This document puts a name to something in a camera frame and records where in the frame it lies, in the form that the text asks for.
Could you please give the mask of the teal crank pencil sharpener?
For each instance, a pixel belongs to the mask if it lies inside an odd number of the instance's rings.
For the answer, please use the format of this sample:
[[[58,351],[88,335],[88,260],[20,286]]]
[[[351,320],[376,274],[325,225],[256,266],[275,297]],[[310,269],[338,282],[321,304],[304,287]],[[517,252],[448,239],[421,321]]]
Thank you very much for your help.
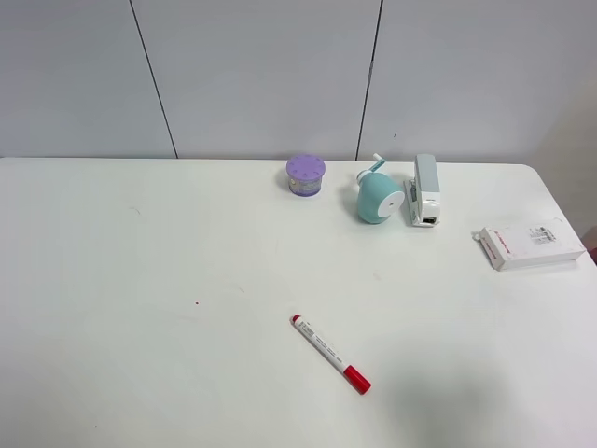
[[[405,200],[405,191],[390,176],[380,172],[385,159],[373,154],[375,163],[356,178],[359,187],[357,214],[368,224],[381,224],[395,213]]]

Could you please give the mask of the white grey stapler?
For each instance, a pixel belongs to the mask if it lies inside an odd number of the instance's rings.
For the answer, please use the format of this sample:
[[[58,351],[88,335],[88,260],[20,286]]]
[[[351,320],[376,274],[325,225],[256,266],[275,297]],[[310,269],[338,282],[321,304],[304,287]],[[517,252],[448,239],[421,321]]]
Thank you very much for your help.
[[[433,155],[418,154],[414,160],[414,177],[405,181],[411,224],[433,228],[440,220],[440,188],[437,162]]]

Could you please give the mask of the purple lidded round container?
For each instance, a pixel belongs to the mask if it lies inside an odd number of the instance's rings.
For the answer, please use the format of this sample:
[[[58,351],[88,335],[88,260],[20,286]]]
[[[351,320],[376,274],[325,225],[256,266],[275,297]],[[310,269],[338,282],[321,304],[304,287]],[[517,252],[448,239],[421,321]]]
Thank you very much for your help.
[[[300,197],[311,197],[321,190],[326,165],[319,157],[304,154],[291,158],[285,170],[290,191]]]

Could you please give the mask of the red white marker pen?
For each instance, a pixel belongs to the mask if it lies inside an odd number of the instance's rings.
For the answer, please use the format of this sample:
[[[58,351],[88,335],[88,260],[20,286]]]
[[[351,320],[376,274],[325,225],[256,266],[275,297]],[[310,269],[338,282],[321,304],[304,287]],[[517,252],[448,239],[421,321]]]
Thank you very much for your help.
[[[356,367],[345,361],[338,351],[326,342],[302,315],[293,315],[290,322],[301,336],[346,379],[358,394],[365,395],[370,390],[370,381]]]

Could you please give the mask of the white flat cardboard box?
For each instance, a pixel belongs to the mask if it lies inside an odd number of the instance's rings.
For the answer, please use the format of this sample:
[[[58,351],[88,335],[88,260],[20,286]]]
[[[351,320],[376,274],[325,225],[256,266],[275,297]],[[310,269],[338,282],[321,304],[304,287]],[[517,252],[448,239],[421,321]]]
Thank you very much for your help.
[[[498,272],[576,261],[586,252],[570,225],[560,218],[484,227],[474,239]]]

